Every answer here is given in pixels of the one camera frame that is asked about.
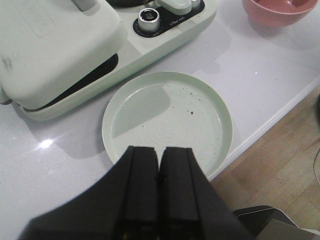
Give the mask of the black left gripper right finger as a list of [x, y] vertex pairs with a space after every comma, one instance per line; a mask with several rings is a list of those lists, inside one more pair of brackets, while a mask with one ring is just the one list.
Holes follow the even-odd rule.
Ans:
[[253, 238], [213, 189], [191, 148], [165, 149], [159, 181], [160, 239]]

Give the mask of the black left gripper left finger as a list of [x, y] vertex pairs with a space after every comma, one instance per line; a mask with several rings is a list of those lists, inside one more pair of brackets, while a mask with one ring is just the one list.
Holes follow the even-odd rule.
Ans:
[[21, 240], [156, 240], [158, 159], [130, 146], [89, 189], [33, 218]]

